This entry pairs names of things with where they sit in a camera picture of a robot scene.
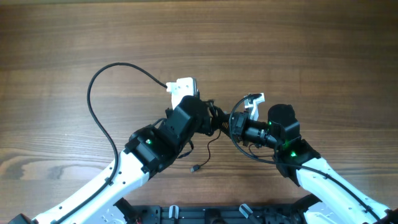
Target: wooden table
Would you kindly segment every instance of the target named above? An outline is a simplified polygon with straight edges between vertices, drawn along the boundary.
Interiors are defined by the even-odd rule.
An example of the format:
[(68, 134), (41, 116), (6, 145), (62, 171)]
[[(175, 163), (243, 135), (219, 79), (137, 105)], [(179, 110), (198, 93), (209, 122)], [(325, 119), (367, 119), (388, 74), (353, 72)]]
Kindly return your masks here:
[[(344, 178), (398, 207), (397, 4), (380, 1), (137, 2), (0, 7), (0, 222), (34, 217), (113, 160), (86, 105), (93, 74), (131, 62), (162, 82), (196, 77), (202, 99), (231, 110), (264, 92), (261, 120), (293, 105), (302, 136)], [(119, 150), (164, 117), (170, 95), (118, 67), (93, 106)], [(126, 196), (134, 205), (294, 202), (308, 192), (226, 137), (195, 150)]]

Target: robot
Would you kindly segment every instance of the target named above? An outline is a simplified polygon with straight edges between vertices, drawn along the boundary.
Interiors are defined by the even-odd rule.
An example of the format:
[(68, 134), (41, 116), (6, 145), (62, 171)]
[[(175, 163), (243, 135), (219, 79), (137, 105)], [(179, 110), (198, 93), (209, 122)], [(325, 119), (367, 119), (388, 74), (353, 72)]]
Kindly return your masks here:
[[(264, 94), (252, 94), (240, 100), (232, 112), (225, 113), (213, 100), (203, 101), (194, 78), (181, 78), (175, 83), (156, 80), (145, 70), (129, 64), (114, 63), (102, 68), (91, 80), (88, 90), (105, 69), (125, 65), (136, 68), (167, 87), (172, 95), (172, 109), (166, 117), (134, 132), (115, 160), (99, 175), (71, 197), (37, 215), (33, 220), (20, 214), (11, 224), (217, 224), (217, 223), (398, 223), (398, 210), (369, 198), (338, 175), (300, 135), (300, 123), (291, 105), (274, 105), (266, 122), (258, 121), (258, 104)], [(245, 110), (237, 112), (244, 103)], [(311, 194), (293, 204), (250, 207), (187, 207), (132, 206), (123, 199), (129, 192), (168, 168), (181, 154), (194, 134), (214, 135), (215, 131), (231, 138), (245, 156), (276, 165), (283, 177)], [(274, 150), (272, 161), (261, 159), (241, 148), (254, 144)], [(191, 168), (192, 172), (200, 165)]]

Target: small black plug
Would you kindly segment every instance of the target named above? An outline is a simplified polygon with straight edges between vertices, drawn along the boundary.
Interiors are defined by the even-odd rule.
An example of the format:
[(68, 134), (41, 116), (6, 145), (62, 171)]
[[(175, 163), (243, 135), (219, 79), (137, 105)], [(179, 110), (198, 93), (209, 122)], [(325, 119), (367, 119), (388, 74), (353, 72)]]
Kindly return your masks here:
[(200, 166), (199, 165), (194, 165), (193, 167), (191, 167), (191, 172), (195, 172), (198, 169), (200, 169)]

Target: tabletop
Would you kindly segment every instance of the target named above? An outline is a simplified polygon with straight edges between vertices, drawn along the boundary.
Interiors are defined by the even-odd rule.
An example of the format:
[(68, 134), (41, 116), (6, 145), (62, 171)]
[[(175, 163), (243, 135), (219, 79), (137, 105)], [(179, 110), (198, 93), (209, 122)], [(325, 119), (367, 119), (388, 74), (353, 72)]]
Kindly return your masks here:
[[(162, 82), (195, 77), (230, 111), (264, 92), (259, 120), (291, 104), (301, 134), (346, 180), (398, 207), (398, 14), (392, 1), (177, 1), (0, 6), (0, 222), (33, 218), (112, 160), (86, 104), (102, 66)], [(121, 151), (165, 117), (170, 94), (126, 67), (101, 74), (94, 110)], [(308, 192), (222, 135), (125, 198), (133, 205), (292, 203)], [(268, 149), (255, 149), (270, 154)]]

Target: wooden surface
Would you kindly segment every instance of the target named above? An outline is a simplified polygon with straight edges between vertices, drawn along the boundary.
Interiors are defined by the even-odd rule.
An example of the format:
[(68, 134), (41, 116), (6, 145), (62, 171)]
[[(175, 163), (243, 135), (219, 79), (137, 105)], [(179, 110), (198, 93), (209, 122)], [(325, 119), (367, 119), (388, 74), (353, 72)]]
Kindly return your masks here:
[[(260, 119), (294, 106), (303, 137), (368, 196), (398, 207), (398, 14), (392, 1), (139, 2), (0, 7), (0, 222), (34, 217), (113, 160), (86, 88), (111, 62), (163, 82), (196, 77), (224, 110), (264, 92)], [(93, 106), (121, 150), (170, 95), (130, 68), (104, 72)], [(226, 136), (126, 198), (134, 205), (294, 202), (308, 194)]]

